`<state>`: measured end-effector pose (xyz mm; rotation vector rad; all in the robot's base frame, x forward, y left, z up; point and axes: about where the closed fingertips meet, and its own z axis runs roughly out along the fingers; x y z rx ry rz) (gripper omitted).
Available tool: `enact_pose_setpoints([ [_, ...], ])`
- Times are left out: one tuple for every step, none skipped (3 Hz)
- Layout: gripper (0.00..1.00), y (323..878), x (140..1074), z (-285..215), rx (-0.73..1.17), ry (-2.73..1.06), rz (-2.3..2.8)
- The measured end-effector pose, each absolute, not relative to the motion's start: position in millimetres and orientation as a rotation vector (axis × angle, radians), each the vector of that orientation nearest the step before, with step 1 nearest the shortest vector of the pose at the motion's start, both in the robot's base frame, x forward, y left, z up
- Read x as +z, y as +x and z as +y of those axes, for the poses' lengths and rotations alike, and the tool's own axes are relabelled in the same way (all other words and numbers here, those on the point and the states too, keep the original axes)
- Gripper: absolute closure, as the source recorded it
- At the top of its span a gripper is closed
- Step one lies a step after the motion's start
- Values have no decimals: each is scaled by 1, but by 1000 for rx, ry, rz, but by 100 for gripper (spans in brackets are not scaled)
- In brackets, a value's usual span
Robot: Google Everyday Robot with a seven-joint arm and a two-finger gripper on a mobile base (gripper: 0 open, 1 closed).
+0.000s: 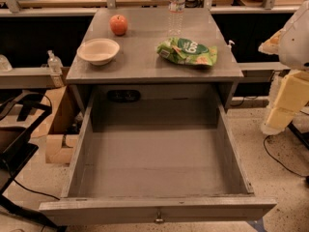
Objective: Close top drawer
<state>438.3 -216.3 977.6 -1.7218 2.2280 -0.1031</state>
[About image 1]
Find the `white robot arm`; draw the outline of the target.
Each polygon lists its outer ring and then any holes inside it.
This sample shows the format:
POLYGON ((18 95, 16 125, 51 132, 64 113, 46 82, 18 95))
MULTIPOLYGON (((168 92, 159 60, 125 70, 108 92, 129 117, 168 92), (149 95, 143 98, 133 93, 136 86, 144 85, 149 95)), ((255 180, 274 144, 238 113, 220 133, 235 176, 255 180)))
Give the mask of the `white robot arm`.
POLYGON ((275 77, 261 130, 266 135, 282 132, 309 102, 309 1, 306 0, 284 27, 262 43, 258 50, 276 54, 291 71, 275 77))

